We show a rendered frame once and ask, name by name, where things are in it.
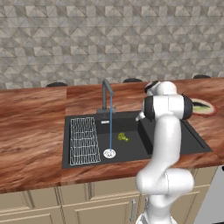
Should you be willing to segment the dark grey sink faucet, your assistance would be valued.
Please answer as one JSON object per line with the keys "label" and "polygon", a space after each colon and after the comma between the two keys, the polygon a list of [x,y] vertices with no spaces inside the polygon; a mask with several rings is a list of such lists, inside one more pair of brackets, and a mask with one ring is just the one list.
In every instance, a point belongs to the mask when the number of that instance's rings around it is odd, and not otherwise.
{"label": "dark grey sink faucet", "polygon": [[114,96],[114,91],[112,87],[110,86],[109,81],[107,79],[104,79],[102,81],[101,92],[102,92],[102,107],[98,108],[96,112],[98,114],[108,113],[108,112],[115,113],[116,110],[113,107],[107,108],[107,94],[109,94],[110,96]]}

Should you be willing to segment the black sink basin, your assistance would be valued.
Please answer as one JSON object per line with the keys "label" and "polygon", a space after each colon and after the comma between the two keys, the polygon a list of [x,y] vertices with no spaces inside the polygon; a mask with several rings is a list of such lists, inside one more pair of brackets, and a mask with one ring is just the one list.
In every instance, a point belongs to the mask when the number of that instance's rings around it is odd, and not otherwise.
{"label": "black sink basin", "polygon": [[[115,157],[105,158],[103,152],[109,149],[110,113],[92,115],[70,115],[65,118],[62,167],[82,167],[88,165],[105,165],[149,159],[152,157],[156,122],[150,119],[136,122],[137,111],[117,112],[112,115],[112,149]],[[101,161],[96,164],[70,165],[70,127],[73,118],[93,117]],[[181,154],[198,154],[209,152],[211,148],[187,121],[181,121]],[[119,141],[118,134],[123,132],[128,142]]]}

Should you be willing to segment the blue water stream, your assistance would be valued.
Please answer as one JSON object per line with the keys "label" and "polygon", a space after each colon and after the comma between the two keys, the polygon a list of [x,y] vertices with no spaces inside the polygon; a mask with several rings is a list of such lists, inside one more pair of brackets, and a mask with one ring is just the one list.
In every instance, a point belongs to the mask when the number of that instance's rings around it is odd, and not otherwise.
{"label": "blue water stream", "polygon": [[112,99],[113,99],[113,96],[111,95],[110,96],[110,132],[109,132],[109,134],[110,134],[110,139],[109,139],[109,150],[110,150],[110,152],[112,151],[112,114],[113,114],[113,112],[112,112]]}

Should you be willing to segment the beige panel under sink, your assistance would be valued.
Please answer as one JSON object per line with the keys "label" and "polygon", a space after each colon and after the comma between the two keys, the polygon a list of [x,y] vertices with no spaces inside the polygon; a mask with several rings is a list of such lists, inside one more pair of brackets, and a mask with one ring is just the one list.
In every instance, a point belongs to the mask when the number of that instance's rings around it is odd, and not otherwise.
{"label": "beige panel under sink", "polygon": [[63,205],[103,200],[138,194],[134,178],[119,178],[90,182],[85,184],[64,185],[59,188]]}

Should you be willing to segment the beige drawer front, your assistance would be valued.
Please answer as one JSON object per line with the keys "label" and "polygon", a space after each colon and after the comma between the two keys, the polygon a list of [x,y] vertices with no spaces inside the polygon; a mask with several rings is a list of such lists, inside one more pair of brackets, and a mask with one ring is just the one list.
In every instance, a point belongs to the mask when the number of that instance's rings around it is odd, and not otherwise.
{"label": "beige drawer front", "polygon": [[0,213],[12,210],[32,209],[32,203],[26,192],[11,192],[0,194]]}
{"label": "beige drawer front", "polygon": [[60,204],[55,187],[30,190],[29,194],[35,208],[57,207]]}
{"label": "beige drawer front", "polygon": [[209,186],[212,183],[217,166],[190,169],[194,177],[194,186]]}

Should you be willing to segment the green broccoli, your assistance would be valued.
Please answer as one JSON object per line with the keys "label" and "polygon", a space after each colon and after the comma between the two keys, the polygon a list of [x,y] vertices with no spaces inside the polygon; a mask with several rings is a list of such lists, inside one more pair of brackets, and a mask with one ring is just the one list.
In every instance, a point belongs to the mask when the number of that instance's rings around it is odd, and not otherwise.
{"label": "green broccoli", "polygon": [[119,141],[122,141],[122,140],[125,142],[129,141],[129,139],[125,136],[125,134],[123,132],[119,133],[117,138]]}

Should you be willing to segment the white sink drain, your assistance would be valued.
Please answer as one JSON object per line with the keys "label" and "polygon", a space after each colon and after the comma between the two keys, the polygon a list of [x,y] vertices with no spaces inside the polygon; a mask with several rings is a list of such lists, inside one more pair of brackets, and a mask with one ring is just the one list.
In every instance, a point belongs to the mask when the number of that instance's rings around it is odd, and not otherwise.
{"label": "white sink drain", "polygon": [[113,149],[106,149],[103,152],[103,156],[105,158],[114,158],[116,156],[116,152]]}

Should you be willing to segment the red-rimmed round plate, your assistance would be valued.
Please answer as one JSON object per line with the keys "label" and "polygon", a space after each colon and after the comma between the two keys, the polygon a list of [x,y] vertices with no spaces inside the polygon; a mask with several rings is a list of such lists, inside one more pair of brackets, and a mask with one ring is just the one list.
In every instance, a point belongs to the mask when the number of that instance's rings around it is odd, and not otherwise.
{"label": "red-rimmed round plate", "polygon": [[213,116],[217,108],[208,101],[192,98],[192,112],[198,116]]}

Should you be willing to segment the beige cupboard door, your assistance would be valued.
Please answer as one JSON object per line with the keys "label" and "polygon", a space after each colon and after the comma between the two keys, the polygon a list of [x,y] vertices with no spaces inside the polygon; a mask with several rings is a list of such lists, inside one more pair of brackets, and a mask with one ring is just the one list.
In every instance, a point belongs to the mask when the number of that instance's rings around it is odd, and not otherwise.
{"label": "beige cupboard door", "polygon": [[[130,222],[131,202],[136,200],[135,219]],[[134,224],[137,216],[138,195],[103,199],[63,206],[66,224]]]}
{"label": "beige cupboard door", "polygon": [[64,224],[60,207],[0,215],[0,224]]}
{"label": "beige cupboard door", "polygon": [[208,188],[209,185],[196,186],[172,204],[171,216],[178,224],[193,224]]}

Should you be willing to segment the green and white food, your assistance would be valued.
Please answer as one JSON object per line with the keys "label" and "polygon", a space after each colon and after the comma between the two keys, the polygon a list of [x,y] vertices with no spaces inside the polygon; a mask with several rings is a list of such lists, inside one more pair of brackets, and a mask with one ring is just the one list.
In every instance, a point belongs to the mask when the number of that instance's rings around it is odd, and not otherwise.
{"label": "green and white food", "polygon": [[194,101],[192,105],[192,112],[194,114],[210,115],[214,112],[214,107],[205,102]]}

